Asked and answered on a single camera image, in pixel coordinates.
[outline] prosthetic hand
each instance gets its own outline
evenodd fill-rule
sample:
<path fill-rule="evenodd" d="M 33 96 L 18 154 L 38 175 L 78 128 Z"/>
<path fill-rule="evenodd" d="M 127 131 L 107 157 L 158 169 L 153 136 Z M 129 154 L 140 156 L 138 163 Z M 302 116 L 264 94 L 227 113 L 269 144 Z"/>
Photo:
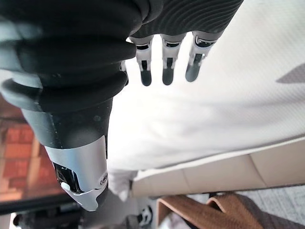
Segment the prosthetic hand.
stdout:
<path fill-rule="evenodd" d="M 121 62 L 137 53 L 142 82 L 149 85 L 151 38 L 163 34 L 163 82 L 168 85 L 184 34 L 193 31 L 186 76 L 193 81 L 197 76 L 190 72 L 198 74 L 241 3 L 0 0 L 0 68 L 12 73 L 1 93 L 22 109 L 61 187 L 82 207 L 94 211 L 106 198 L 112 98 L 127 83 Z M 129 36 L 136 45 L 126 42 Z"/>

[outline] metal fingertip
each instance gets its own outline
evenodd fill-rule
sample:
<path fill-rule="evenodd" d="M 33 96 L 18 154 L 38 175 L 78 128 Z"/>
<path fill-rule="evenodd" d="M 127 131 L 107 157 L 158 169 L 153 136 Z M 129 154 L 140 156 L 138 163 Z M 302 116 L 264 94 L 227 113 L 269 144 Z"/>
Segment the metal fingertip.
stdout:
<path fill-rule="evenodd" d="M 188 82 L 194 82 L 198 78 L 200 66 L 194 64 L 193 66 L 188 65 L 185 73 L 185 78 Z"/>
<path fill-rule="evenodd" d="M 163 69 L 162 81 L 165 85 L 170 85 L 173 82 L 173 69 Z"/>
<path fill-rule="evenodd" d="M 152 83 L 152 74 L 151 71 L 141 71 L 141 81 L 144 86 L 149 86 Z"/>

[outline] white cloth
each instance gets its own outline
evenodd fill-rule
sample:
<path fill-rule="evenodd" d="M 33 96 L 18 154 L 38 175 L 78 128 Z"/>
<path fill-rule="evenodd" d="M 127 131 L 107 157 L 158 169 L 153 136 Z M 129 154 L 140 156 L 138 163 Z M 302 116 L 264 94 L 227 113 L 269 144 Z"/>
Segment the white cloth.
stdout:
<path fill-rule="evenodd" d="M 162 221 L 158 229 L 189 229 L 190 227 L 176 213 L 171 212 Z"/>
<path fill-rule="evenodd" d="M 137 176 L 138 172 L 109 168 L 108 174 L 109 189 L 122 201 L 126 201 L 129 197 L 131 182 Z"/>
<path fill-rule="evenodd" d="M 192 36 L 170 86 L 155 36 L 151 86 L 141 85 L 134 59 L 126 62 L 130 83 L 113 101 L 109 168 L 167 167 L 304 136 L 304 8 L 303 0 L 245 0 L 194 83 L 184 78 Z"/>

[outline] brown fabric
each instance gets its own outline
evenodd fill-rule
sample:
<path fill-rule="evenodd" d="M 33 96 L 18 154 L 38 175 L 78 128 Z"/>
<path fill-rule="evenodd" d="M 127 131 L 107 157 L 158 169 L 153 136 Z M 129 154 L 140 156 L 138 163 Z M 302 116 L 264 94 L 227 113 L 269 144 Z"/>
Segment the brown fabric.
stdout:
<path fill-rule="evenodd" d="M 215 196 L 201 204 L 186 196 L 158 200 L 157 225 L 175 212 L 200 229 L 305 229 L 305 226 L 262 212 L 249 198 L 237 194 Z"/>

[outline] beige leather seat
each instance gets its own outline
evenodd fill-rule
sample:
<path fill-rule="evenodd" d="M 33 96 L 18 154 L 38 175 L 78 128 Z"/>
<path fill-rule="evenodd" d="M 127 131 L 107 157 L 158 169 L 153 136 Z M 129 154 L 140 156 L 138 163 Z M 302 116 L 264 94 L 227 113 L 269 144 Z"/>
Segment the beige leather seat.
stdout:
<path fill-rule="evenodd" d="M 305 140 L 135 179 L 132 196 L 195 194 L 305 184 Z"/>

